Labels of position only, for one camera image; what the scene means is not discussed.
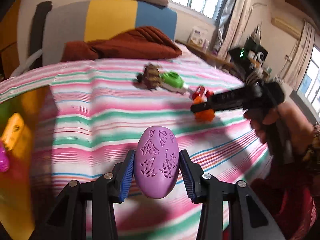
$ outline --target magenta toy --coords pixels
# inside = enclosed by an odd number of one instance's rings
[[[179,147],[173,132],[161,126],[147,128],[139,140],[133,170],[144,195],[167,196],[179,174]]]
[[[2,142],[0,142],[0,172],[6,172],[8,169],[9,159]]]

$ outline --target human hand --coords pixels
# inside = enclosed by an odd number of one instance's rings
[[[262,124],[273,124],[279,118],[279,115],[288,126],[293,152],[296,154],[303,154],[308,148],[308,145],[312,143],[314,133],[313,125],[295,104],[287,101],[280,104],[277,109],[270,109],[269,113],[262,121]],[[261,124],[257,120],[252,119],[250,110],[244,113],[244,117],[251,120],[250,125],[252,129],[255,130],[256,135],[260,138],[261,143],[266,143],[266,133],[261,129]]]

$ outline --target red fabric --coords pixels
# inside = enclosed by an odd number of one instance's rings
[[[312,178],[296,163],[272,166],[265,180],[256,179],[251,184],[286,239],[302,239],[314,223],[311,184]]]
[[[98,58],[133,58],[157,60],[176,58],[181,50],[155,27],[145,26],[121,33],[111,40],[65,44],[61,62]]]

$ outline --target bed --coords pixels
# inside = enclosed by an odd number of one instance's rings
[[[259,142],[242,110],[218,112],[212,122],[198,123],[190,112],[192,101],[187,94],[161,88],[143,90],[134,85],[136,74],[151,62],[161,65],[163,71],[179,73],[191,89],[202,84],[218,93],[242,86],[235,77],[181,48],[183,54],[176,59],[57,63],[0,83],[0,103],[49,86],[35,129],[30,169],[30,210],[36,222],[46,209],[36,206],[37,201],[52,200],[70,180],[83,183],[110,172],[129,149],[135,149],[150,126],[171,129],[179,149],[186,149],[193,162],[222,181],[242,179],[250,183],[266,176],[271,161],[267,146]],[[40,188],[52,195],[36,197],[34,191]],[[223,207],[226,228],[227,203]],[[114,209],[120,239],[187,240],[196,238],[201,205],[194,205],[187,197],[179,174],[173,191],[158,200],[144,197],[133,180],[129,197],[121,205],[114,204]],[[89,204],[88,239],[90,214]],[[12,228],[7,230],[14,234]],[[28,232],[13,239],[28,239]]]

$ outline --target window sill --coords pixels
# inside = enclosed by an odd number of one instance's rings
[[[175,2],[172,2],[172,1],[169,1],[168,7],[170,9],[172,9],[172,10],[179,10],[179,11],[182,11],[184,13],[190,14],[193,17],[196,17],[201,21],[205,21],[208,24],[212,24],[212,25],[216,26],[216,24],[215,24],[213,19],[210,19],[209,17],[207,17],[204,14],[199,13],[199,12],[191,9],[190,7],[186,7],[184,5],[181,5],[179,3],[175,3]]]

